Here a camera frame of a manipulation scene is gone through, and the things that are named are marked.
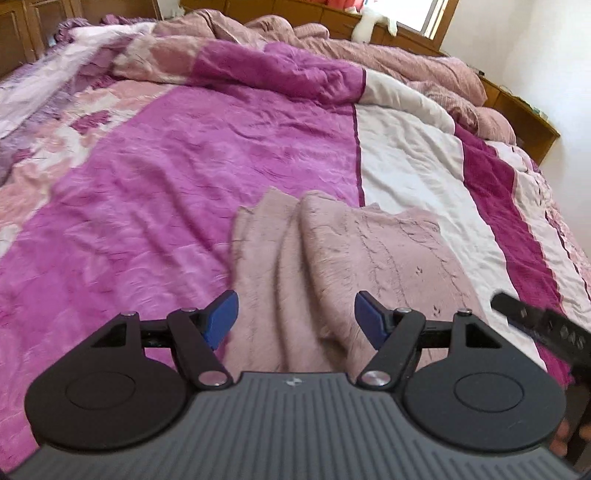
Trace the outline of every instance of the gray ribbed surface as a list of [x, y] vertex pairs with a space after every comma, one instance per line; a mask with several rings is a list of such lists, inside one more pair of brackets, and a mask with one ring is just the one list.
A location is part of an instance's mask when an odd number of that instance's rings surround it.
[[144, 445], [108, 455], [44, 447], [15, 480], [394, 479], [570, 480], [542, 448], [477, 457], [415, 431], [391, 397], [344, 374], [244, 374], [197, 396], [184, 419]]

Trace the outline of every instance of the black circular pad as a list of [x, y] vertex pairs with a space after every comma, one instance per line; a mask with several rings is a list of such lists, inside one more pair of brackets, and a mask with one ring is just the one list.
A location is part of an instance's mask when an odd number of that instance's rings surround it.
[[456, 382], [457, 399], [472, 410], [498, 413], [516, 407], [523, 400], [521, 385], [510, 377], [479, 373]]
[[128, 401], [135, 381], [118, 372], [94, 372], [74, 380], [66, 388], [66, 397], [80, 408], [104, 410]]
[[514, 347], [454, 353], [417, 371], [403, 400], [410, 417], [427, 433], [488, 453], [544, 442], [566, 406], [552, 377]]
[[112, 450], [151, 438], [187, 399], [178, 373], [116, 348], [66, 355], [30, 386], [25, 412], [35, 438], [73, 450]]

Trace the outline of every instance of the white stuffed animal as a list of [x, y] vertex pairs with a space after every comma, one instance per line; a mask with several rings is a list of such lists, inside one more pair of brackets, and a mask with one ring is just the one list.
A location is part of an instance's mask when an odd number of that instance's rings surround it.
[[361, 8], [361, 20], [353, 29], [351, 40], [356, 43], [369, 43], [374, 31], [374, 25], [378, 22], [385, 23], [390, 34], [395, 37], [398, 27], [391, 3], [388, 0], [378, 0], [373, 3], [366, 2]]

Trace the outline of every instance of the pink towel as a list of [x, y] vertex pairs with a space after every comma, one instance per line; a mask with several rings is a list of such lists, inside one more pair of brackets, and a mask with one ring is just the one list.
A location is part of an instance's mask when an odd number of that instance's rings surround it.
[[[235, 220], [233, 287], [240, 314], [224, 360], [242, 371], [346, 371], [356, 378], [375, 350], [355, 321], [368, 290], [388, 308], [451, 320], [476, 294], [431, 213], [351, 208], [321, 192], [297, 199], [271, 189]], [[445, 350], [423, 352], [419, 367]]]

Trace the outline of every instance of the window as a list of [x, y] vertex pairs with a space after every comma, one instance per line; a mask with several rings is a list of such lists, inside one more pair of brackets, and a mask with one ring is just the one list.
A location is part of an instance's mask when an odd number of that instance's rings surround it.
[[459, 0], [378, 0], [387, 2], [402, 34], [439, 49]]

